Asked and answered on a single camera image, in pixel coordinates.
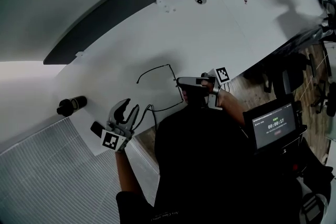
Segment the black shirt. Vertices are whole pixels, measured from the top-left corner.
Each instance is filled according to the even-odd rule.
[[[225,112],[187,106],[167,117],[155,137],[155,155],[161,177],[154,208],[120,192],[121,223],[217,222],[241,212],[248,139]]]

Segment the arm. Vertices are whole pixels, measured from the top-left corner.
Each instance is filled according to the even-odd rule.
[[[126,152],[116,152],[115,154],[121,190],[143,196],[143,192],[132,170]]]
[[[207,86],[212,92],[214,85],[206,80],[202,81],[203,86]],[[245,126],[244,108],[231,93],[221,89],[217,96],[217,106],[224,109],[241,127]]]

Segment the metal grating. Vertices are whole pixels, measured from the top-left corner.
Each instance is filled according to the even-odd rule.
[[[134,172],[153,204],[158,174],[127,146]],[[96,157],[70,119],[64,119],[0,155],[3,224],[119,223],[120,191],[114,152]]]

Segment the screen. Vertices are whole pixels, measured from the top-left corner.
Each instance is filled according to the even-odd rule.
[[[284,137],[296,128],[291,103],[252,121],[258,149]]]

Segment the black office chair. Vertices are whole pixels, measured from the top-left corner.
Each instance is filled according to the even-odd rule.
[[[330,117],[334,117],[336,113],[336,83],[332,83],[329,85],[329,93],[326,95],[326,85],[324,80],[320,80],[320,83],[323,84],[323,88],[321,89],[320,86],[316,83],[314,83],[314,86],[319,91],[319,98],[317,101],[315,101],[313,104],[311,104],[311,107],[315,107],[320,104],[320,110],[316,110],[316,113],[319,114],[322,112],[324,101],[327,100],[325,105],[327,106],[327,115]]]
[[[303,70],[310,66],[312,75],[315,77],[316,68],[313,55],[309,59],[303,54],[290,54],[286,57],[273,56],[267,60],[265,65],[268,86],[264,87],[265,92],[270,93],[272,85],[277,98],[292,93],[303,84]]]

